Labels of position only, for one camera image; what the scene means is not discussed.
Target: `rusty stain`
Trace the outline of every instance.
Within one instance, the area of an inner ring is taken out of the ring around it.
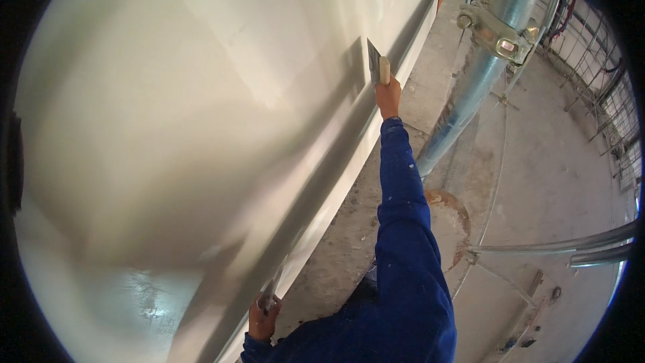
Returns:
[[[450,192],[441,191],[441,190],[423,190],[426,200],[428,201],[428,206],[442,205],[449,207],[457,211],[457,218],[461,223],[461,229],[464,231],[466,236],[457,244],[457,250],[452,260],[452,265],[448,270],[451,270],[458,264],[458,262],[464,257],[468,251],[468,245],[470,243],[470,217],[468,216],[468,211],[463,202],[452,195]]]

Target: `hand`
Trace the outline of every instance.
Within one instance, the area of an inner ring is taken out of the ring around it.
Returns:
[[[383,121],[391,117],[398,117],[401,84],[394,78],[394,75],[390,74],[390,85],[385,86],[377,83],[374,88],[376,90],[376,105],[381,110]]]
[[[264,315],[257,306],[257,298],[248,308],[248,335],[255,340],[270,341],[275,333],[275,319],[278,318],[282,302],[276,295],[273,295],[273,299],[275,306],[269,311],[269,315]]]

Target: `left hand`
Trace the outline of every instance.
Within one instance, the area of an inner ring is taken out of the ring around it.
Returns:
[[[276,295],[273,295],[273,299],[275,306],[268,315],[264,315],[264,312],[257,306],[257,298],[248,308],[248,335],[255,340],[270,341],[271,336],[275,333],[275,320],[282,308],[282,301]]]

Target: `wooden handle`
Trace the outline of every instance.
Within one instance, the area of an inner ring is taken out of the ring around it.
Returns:
[[[390,85],[390,61],[385,56],[379,58],[379,77],[381,84]]]

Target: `concrete floor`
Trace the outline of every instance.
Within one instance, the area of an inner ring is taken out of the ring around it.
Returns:
[[[463,1],[444,0],[404,87],[400,114],[415,152],[428,139],[446,100],[461,33],[455,15]],[[595,132],[593,119],[582,106],[570,113],[562,110],[573,96],[570,86],[559,88],[563,81],[548,61],[534,56],[510,95],[520,110],[500,105],[490,114],[497,99],[488,96],[468,134],[424,182],[426,188],[448,191],[463,203],[470,219],[471,244],[482,230],[486,230],[483,244],[531,244],[600,233],[633,218],[633,194],[620,193],[618,182],[611,179],[609,157],[599,156],[602,139],[588,141]],[[503,80],[494,91],[502,90]],[[337,311],[369,266],[381,197],[379,150],[377,144],[286,294],[276,338],[304,321]],[[437,238],[455,230],[441,215],[447,209],[434,207],[432,212]],[[439,246],[443,258],[452,252],[441,241]],[[562,288],[560,299],[535,319],[539,333],[535,325],[527,333],[536,343],[515,348],[505,361],[571,362],[593,333],[611,297],[618,266],[575,270],[567,265],[569,257],[482,256],[482,262],[525,290],[538,269],[544,271],[548,291]],[[461,260],[447,271],[450,289],[457,287],[466,265]],[[459,334],[456,362],[479,362],[494,352],[525,305],[505,282],[473,267],[454,299]]]

